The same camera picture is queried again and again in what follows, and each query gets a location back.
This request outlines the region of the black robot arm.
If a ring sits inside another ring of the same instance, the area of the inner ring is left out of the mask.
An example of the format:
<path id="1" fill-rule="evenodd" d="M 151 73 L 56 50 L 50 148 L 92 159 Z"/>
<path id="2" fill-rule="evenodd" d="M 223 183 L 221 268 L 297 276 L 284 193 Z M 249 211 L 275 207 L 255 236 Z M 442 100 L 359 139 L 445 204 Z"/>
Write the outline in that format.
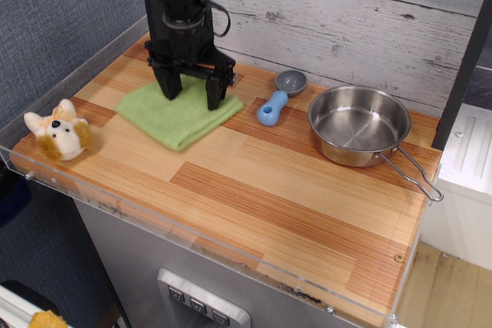
<path id="1" fill-rule="evenodd" d="M 181 75 L 204 79 L 208 109 L 218 109 L 228 86 L 235 83 L 234 59 L 219 51 L 214 40 L 212 11 L 223 7 L 211 0 L 145 0 L 149 41 L 148 63 L 165 97 L 176 98 Z"/>

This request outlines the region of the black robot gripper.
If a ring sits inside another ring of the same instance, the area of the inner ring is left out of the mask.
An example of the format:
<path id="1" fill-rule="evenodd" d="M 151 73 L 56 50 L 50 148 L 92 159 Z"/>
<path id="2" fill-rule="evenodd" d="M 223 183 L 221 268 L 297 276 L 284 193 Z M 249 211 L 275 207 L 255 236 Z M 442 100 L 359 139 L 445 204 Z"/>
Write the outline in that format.
<path id="1" fill-rule="evenodd" d="M 230 84 L 235 83 L 234 60 L 214 45 L 210 17 L 191 24 L 165 24 L 167 41 L 145 42 L 148 62 L 165 97 L 172 101 L 181 92 L 181 73 L 207 78 L 208 110 L 217 110 Z"/>

